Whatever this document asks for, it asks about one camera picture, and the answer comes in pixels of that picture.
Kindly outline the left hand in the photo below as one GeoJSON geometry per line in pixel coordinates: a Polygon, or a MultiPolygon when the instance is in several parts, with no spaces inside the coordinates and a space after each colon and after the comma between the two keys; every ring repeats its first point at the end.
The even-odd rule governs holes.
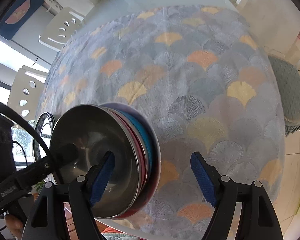
{"type": "Polygon", "coordinates": [[[18,240],[21,240],[23,234],[23,223],[11,214],[5,216],[5,222],[10,233],[18,240]]]}

